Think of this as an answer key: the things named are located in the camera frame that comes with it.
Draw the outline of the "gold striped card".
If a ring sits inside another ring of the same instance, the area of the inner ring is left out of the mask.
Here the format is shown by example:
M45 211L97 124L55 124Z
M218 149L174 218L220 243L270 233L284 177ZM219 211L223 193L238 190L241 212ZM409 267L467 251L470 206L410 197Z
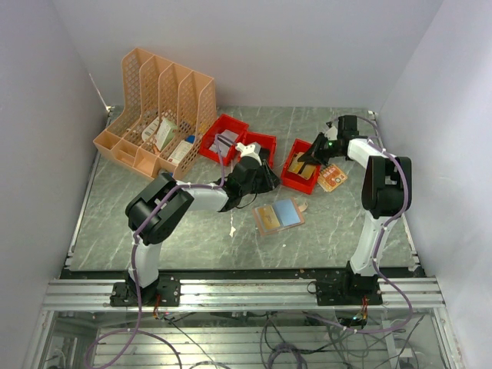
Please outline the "gold striped card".
M298 152L295 154L295 156L292 158L291 163L288 166L288 173L297 175L298 177L307 181L315 173L317 166L308 164L306 161L300 161L300 157L303 154L304 152Z

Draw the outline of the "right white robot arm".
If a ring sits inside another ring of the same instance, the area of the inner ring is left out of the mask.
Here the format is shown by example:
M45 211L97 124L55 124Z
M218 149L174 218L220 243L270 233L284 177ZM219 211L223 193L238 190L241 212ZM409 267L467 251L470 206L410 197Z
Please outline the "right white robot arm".
M328 165L331 158L344 156L365 169L361 203L364 226L357 248L347 263L338 287L340 298L356 304L377 291L380 262L387 238L397 220L411 206L412 163L377 145L378 137L360 135L356 115L337 118L337 136L317 135L299 162Z

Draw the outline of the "tan leather card holder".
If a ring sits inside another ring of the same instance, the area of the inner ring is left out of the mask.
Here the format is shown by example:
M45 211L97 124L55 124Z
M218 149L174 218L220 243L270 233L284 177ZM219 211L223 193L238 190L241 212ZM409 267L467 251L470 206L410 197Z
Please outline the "tan leather card holder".
M265 232L260 224L260 221L258 220L258 215L256 212L256 209L259 207L254 208L252 210L252 214L255 223L257 225L258 231L262 236L275 234L289 228L303 225L305 223L303 211L305 211L307 208L306 203L303 203L301 206L299 206L295 198L288 198L288 199L276 201L275 203L269 205L273 206L274 211L281 223L281 226L276 230Z

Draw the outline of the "orange patterned card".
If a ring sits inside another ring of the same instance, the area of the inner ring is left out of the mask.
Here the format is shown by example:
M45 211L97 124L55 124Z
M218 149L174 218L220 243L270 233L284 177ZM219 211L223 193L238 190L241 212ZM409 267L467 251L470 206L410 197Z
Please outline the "orange patterned card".
M320 171L317 183L326 192L332 192L347 180L347 175L335 164Z

